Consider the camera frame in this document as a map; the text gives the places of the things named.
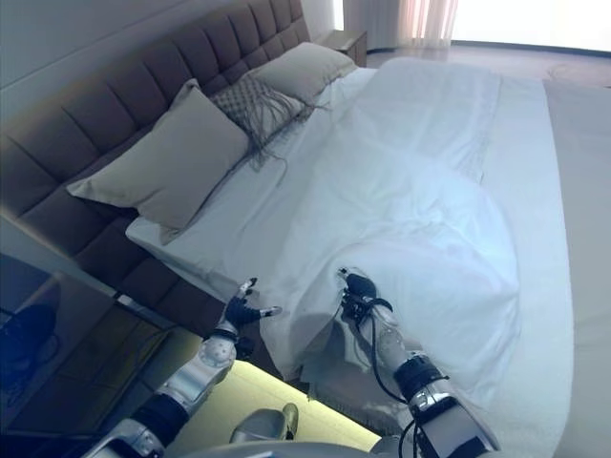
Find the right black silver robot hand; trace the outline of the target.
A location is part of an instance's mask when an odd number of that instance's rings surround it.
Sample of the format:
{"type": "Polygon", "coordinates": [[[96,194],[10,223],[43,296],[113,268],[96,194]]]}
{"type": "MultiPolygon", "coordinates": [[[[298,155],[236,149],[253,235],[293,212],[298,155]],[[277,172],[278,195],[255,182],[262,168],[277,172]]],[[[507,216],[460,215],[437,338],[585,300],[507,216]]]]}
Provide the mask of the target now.
{"type": "Polygon", "coordinates": [[[377,298],[377,288],[367,277],[354,273],[347,268],[340,268],[337,272],[344,281],[343,296],[351,300],[367,303],[377,298]]]}

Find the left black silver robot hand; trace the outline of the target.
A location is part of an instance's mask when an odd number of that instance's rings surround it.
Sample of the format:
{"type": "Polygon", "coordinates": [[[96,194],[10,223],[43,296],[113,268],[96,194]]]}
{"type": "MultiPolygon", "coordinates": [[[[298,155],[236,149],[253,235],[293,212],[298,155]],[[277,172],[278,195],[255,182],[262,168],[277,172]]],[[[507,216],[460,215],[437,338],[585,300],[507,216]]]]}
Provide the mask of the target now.
{"type": "Polygon", "coordinates": [[[225,307],[223,319],[236,330],[262,319],[280,315],[283,312],[280,306],[259,309],[248,304],[248,298],[252,295],[257,281],[257,278],[250,278],[245,281],[225,307]]]}

